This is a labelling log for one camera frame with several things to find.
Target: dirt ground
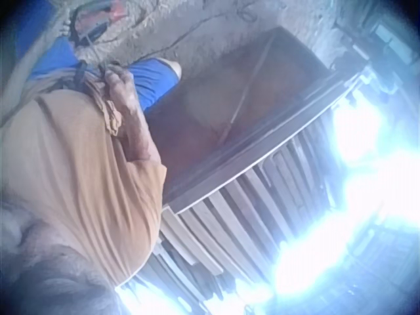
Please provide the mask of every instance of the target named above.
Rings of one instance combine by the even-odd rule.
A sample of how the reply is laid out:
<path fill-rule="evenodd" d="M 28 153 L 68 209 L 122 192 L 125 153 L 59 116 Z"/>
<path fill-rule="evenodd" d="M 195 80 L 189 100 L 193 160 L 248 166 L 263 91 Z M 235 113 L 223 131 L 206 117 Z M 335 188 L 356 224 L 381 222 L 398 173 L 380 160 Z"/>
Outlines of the dirt ground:
<path fill-rule="evenodd" d="M 160 56 L 180 62 L 184 77 L 261 32 L 283 26 L 329 66 L 343 53 L 333 29 L 339 0 L 131 0 L 129 17 L 115 23 L 96 43 L 101 58 L 130 64 Z M 77 55 L 97 58 L 92 48 Z"/>

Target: blue shorts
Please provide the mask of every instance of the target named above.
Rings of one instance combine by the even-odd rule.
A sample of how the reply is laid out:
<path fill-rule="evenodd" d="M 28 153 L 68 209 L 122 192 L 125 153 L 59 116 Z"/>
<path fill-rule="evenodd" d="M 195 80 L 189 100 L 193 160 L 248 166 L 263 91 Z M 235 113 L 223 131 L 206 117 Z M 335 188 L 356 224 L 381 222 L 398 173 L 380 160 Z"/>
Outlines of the blue shorts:
<path fill-rule="evenodd" d="M 20 59 L 30 45 L 47 26 L 55 13 L 48 0 L 36 0 L 25 6 L 17 16 L 16 55 Z M 75 68 L 79 60 L 74 55 L 73 47 L 67 37 L 59 37 L 52 47 L 38 60 L 30 79 L 62 68 Z M 171 90 L 179 79 L 168 65 L 158 59 L 147 59 L 129 66 L 134 75 L 140 106 L 143 110 L 156 103 Z"/>

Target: person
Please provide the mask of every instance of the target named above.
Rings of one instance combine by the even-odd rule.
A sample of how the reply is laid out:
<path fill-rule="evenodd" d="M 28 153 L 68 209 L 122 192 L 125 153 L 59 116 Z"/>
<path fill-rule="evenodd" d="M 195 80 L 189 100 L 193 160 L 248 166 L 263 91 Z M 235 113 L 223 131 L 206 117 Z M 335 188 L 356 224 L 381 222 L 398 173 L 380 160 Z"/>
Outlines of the person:
<path fill-rule="evenodd" d="M 53 12 L 43 6 L 37 10 Z M 62 20 L 50 33 L 68 30 Z M 35 29 L 25 21 L 18 34 Z M 123 314 L 114 289 L 140 270 L 158 239 L 166 172 L 144 110 L 178 83 L 180 66 L 156 58 L 109 65 L 108 93 L 91 72 L 89 93 L 60 89 L 78 61 L 59 37 L 28 72 L 20 105 L 10 106 L 47 42 L 24 37 L 16 43 L 20 75 L 3 99 L 12 114 L 1 127 L 0 312 Z"/>

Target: orange shirt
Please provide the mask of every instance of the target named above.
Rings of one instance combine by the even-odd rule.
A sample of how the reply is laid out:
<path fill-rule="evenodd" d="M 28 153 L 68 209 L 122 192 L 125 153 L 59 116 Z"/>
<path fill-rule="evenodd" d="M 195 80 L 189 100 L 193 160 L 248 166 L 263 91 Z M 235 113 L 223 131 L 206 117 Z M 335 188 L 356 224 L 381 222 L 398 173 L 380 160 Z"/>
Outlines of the orange shirt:
<path fill-rule="evenodd" d="M 92 100 L 42 94 L 1 130 L 3 192 L 53 225 L 114 286 L 134 276 L 158 238 L 166 168 L 127 162 Z"/>

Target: knee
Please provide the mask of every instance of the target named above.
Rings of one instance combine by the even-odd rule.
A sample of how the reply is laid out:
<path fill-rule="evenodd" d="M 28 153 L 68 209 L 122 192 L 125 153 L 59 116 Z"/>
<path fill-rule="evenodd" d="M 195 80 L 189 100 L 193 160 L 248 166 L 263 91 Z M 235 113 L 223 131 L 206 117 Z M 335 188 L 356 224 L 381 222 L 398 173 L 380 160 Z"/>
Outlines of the knee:
<path fill-rule="evenodd" d="M 170 67 L 176 73 L 178 79 L 181 80 L 182 68 L 181 68 L 181 65 L 178 62 L 171 61 L 171 60 L 164 59 L 164 58 L 157 58 L 157 59 L 160 60 L 161 62 L 163 62 L 164 64 L 166 64 L 168 67 Z"/>

